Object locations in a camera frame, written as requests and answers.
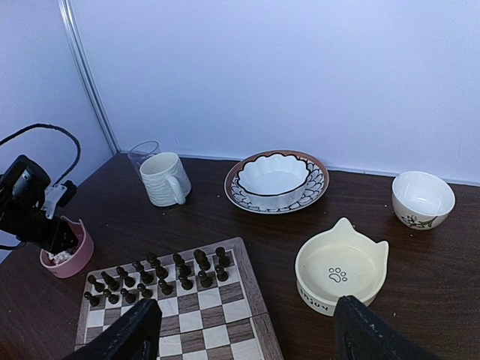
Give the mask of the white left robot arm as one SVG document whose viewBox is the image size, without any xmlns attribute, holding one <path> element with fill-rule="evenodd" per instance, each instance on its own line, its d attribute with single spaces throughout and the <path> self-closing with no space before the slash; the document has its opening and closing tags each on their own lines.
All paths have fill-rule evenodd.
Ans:
<svg viewBox="0 0 480 360">
<path fill-rule="evenodd" d="M 77 236 L 55 211 L 76 193 L 72 181 L 51 185 L 47 173 L 21 154 L 1 175 L 1 230 L 51 254 L 75 248 Z"/>
</svg>

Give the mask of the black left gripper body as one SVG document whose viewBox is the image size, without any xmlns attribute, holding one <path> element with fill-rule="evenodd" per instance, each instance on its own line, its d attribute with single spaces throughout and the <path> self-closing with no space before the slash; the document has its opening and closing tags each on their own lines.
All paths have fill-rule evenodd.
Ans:
<svg viewBox="0 0 480 360">
<path fill-rule="evenodd" d="M 46 230 L 40 240 L 40 247 L 51 254 L 75 248 L 79 242 L 70 224 L 57 216 L 47 221 Z"/>
</svg>

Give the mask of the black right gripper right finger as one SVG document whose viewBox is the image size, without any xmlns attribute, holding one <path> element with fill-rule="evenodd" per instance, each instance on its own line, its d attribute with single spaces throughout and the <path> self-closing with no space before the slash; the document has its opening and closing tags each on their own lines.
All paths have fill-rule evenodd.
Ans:
<svg viewBox="0 0 480 360">
<path fill-rule="evenodd" d="M 396 332 L 355 296 L 342 296 L 334 310 L 339 359 L 438 359 Z"/>
</svg>

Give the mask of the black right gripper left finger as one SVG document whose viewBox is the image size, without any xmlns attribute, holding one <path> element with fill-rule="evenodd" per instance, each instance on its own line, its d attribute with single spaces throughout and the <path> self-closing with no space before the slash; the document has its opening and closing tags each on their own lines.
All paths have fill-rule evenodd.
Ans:
<svg viewBox="0 0 480 360">
<path fill-rule="evenodd" d="M 162 312 L 153 299 L 138 301 L 106 331 L 66 359 L 156 359 Z"/>
</svg>

